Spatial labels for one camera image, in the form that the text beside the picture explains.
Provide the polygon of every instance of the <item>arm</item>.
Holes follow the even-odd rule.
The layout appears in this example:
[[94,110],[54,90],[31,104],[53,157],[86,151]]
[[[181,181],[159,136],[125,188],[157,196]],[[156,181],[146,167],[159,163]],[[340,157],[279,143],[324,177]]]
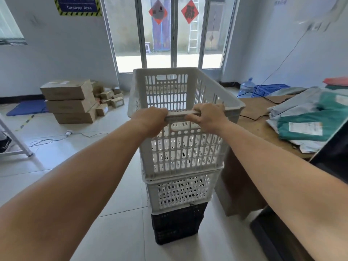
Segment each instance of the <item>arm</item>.
[[348,187],[330,174],[229,122],[212,104],[187,120],[231,146],[265,200],[316,261],[348,260]]
[[136,112],[4,204],[0,260],[69,260],[142,141],[166,125],[167,113],[155,107]]

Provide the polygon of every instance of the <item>white plastic crate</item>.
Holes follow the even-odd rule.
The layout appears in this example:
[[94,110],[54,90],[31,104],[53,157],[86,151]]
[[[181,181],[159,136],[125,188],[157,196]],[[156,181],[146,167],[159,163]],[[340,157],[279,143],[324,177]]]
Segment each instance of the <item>white plastic crate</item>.
[[154,181],[143,178],[152,214],[210,201],[221,171],[222,168]]
[[228,144],[220,137],[201,132],[185,115],[197,103],[223,103],[225,114],[238,121],[245,104],[198,68],[137,69],[128,105],[128,116],[150,106],[165,107],[168,126],[157,137],[140,146],[145,180],[208,171],[220,168]]

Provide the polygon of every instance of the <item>glass door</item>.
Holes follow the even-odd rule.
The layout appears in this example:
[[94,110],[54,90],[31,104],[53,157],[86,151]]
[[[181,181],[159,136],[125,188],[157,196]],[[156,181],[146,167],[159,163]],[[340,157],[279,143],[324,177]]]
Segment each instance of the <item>glass door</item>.
[[103,0],[115,65],[221,70],[236,0]]

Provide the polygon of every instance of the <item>forearm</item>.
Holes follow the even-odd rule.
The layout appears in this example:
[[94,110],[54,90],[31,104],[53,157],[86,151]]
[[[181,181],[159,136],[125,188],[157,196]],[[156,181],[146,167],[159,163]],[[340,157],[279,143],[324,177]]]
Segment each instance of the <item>forearm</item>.
[[35,260],[69,260],[144,139],[129,121],[54,168],[1,207],[0,236],[8,245],[31,240],[22,253]]
[[220,136],[314,259],[347,259],[346,184],[236,124],[227,123]]

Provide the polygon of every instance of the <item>hand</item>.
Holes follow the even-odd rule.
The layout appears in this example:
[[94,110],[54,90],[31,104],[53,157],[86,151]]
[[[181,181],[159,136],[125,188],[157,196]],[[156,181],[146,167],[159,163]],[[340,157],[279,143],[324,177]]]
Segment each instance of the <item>hand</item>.
[[140,109],[136,111],[131,121],[136,123],[139,129],[144,130],[145,137],[155,137],[168,123],[164,121],[168,114],[166,108],[156,108],[154,106],[150,108]]
[[229,122],[223,112],[225,107],[222,104],[199,103],[193,110],[201,112],[201,116],[188,114],[185,120],[198,124],[207,133],[219,135],[224,125]]

